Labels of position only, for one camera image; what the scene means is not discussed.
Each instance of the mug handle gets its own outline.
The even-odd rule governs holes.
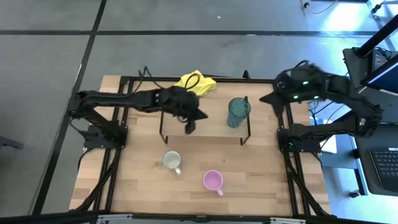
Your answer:
[[[177,168],[175,168],[174,170],[176,171],[176,173],[177,173],[178,175],[181,175],[181,170],[180,170],[180,168],[177,167]]]
[[[223,196],[224,195],[224,192],[221,189],[218,189],[217,193],[218,193],[219,196]]]

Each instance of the pink mug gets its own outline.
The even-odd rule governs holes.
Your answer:
[[[223,176],[217,170],[209,170],[203,178],[205,187],[209,190],[215,190],[220,196],[223,196],[221,186],[223,185]]]

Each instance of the white mug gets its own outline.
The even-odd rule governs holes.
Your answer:
[[[163,165],[168,169],[173,169],[178,175],[181,175],[180,164],[181,156],[176,151],[169,151],[163,155]]]

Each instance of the wire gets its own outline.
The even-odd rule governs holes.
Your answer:
[[[301,66],[303,63],[305,63],[305,65],[308,65],[308,60],[302,60],[301,62],[299,62],[295,68],[297,68],[298,66]]]
[[[326,142],[328,142],[330,138],[331,138],[331,136],[328,137],[328,139],[326,139],[326,141],[322,144],[321,149],[325,146]]]
[[[361,57],[361,56],[359,56],[358,54],[356,54],[356,51],[355,51],[354,47],[352,47],[351,49],[353,49],[353,52],[354,52],[355,56],[357,56],[357,57],[359,57],[359,58],[368,58],[368,57],[369,57],[369,54],[371,53],[371,51],[370,51],[370,52],[367,53],[365,56]],[[375,48],[373,48],[373,50],[378,50],[378,51],[387,59],[387,61],[390,60],[391,57],[392,57],[392,52],[391,52],[390,50],[384,49],[384,48],[382,48],[382,47],[375,47]]]
[[[317,114],[317,113],[319,113],[319,112],[321,112],[323,109],[325,109],[326,107],[328,107],[329,105],[331,105],[333,102],[330,102],[330,103],[328,103],[326,106],[324,106],[322,109],[320,109],[320,110],[318,110],[316,113],[314,113],[314,114]]]
[[[148,66],[145,66],[145,67],[144,67],[144,72],[143,72],[143,73],[141,73],[141,71],[138,70],[138,75],[139,75],[140,81],[139,81],[139,84],[138,84],[137,88],[133,91],[133,93],[135,93],[135,92],[138,90],[138,88],[141,86],[142,81],[144,81],[144,76],[145,76],[146,73],[148,73],[148,76],[151,77],[151,78],[153,79],[152,74],[150,73],[150,71],[149,71],[149,69],[148,69]],[[157,87],[159,87],[159,88],[161,88],[161,89],[164,89],[164,87],[162,87],[161,85],[159,85],[155,80],[152,80],[152,82],[153,82],[155,85],[157,85]]]
[[[315,118],[315,114],[311,110],[308,110],[308,111],[311,112],[312,118],[313,118],[313,122],[315,123],[315,125],[318,125],[317,124],[317,119]]]
[[[193,84],[192,86],[190,86],[189,88],[187,88],[189,79],[191,79],[192,77],[195,77],[195,76],[198,77],[197,82],[195,82],[195,84]],[[197,73],[194,73],[194,74],[192,74],[192,75],[190,75],[190,76],[188,77],[187,81],[185,82],[184,88],[186,88],[187,90],[190,90],[190,89],[192,89],[193,87],[195,87],[195,86],[199,83],[199,81],[200,81],[200,76],[199,76]]]
[[[70,125],[71,127],[73,127],[74,130],[76,130],[80,135],[83,136],[83,131],[82,131],[82,130],[79,130],[78,128],[76,128],[76,127],[73,125],[73,123],[72,123],[72,121],[75,120],[75,119],[77,119],[77,118],[71,119],[71,120],[69,121],[69,125]]]
[[[93,148],[87,149],[87,151],[85,151],[85,152],[80,156],[79,162],[77,163],[77,172],[79,172],[81,160],[83,159],[83,157],[85,156],[85,154],[91,152],[91,150],[93,150]]]
[[[316,102],[316,105],[313,107],[313,108],[311,108],[311,109],[308,109],[308,110],[315,110],[317,107],[318,107],[318,104],[319,104],[319,100],[312,100],[310,103],[312,103],[312,102]]]
[[[329,116],[328,120],[326,121],[326,124],[329,122],[330,118],[331,118],[338,110],[340,110],[342,107],[344,107],[344,105],[341,105],[337,110],[335,110],[335,112],[333,112],[333,113]]]
[[[313,154],[313,156],[315,156],[315,158],[318,159],[319,163],[321,164],[321,167],[323,167],[322,161],[321,159],[317,156],[317,154],[315,152],[312,152],[311,154]]]
[[[301,3],[303,4],[304,8],[307,8],[312,14],[321,14],[323,12],[325,12],[326,10],[328,10],[329,8],[331,8],[334,4],[336,4],[338,0],[334,1],[330,6],[328,6],[326,9],[320,11],[320,12],[314,12],[312,11],[312,9],[310,8],[310,3],[305,2],[304,0],[301,0]]]

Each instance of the yellow cloth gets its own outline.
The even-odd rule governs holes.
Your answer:
[[[194,86],[193,88],[189,89],[188,91],[192,91],[192,92],[196,93],[197,96],[205,96],[207,94],[207,91],[214,90],[216,88],[216,82],[212,78],[205,78],[198,70],[196,70],[192,73],[183,75],[181,77],[180,81],[178,81],[174,85],[185,88],[185,84],[186,84],[188,78],[195,73],[199,75],[199,83],[196,86]],[[193,86],[197,81],[198,81],[197,76],[191,77],[191,79],[189,79],[189,81],[188,81],[187,88],[190,88],[191,86]]]

